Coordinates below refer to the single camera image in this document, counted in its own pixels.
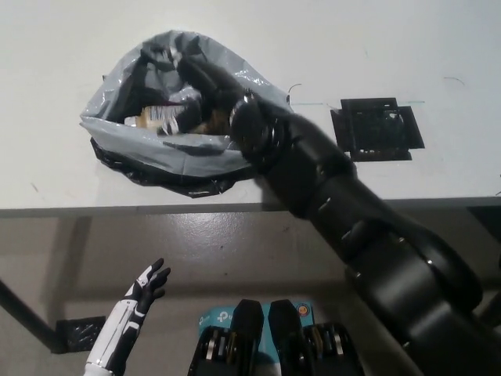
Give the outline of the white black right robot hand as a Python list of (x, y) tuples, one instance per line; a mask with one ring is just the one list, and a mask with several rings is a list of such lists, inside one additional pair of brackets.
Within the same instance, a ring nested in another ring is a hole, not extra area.
[(172, 59), (178, 76), (197, 95), (173, 102), (166, 115), (164, 134), (228, 136), (240, 114), (256, 111), (253, 92), (227, 70), (192, 56), (177, 54)]

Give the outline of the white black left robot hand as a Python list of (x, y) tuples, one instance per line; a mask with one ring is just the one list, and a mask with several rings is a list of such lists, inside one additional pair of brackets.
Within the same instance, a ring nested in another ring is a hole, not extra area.
[(85, 364), (84, 376), (123, 375), (151, 305), (165, 294), (171, 269), (159, 258), (137, 277), (106, 319)]

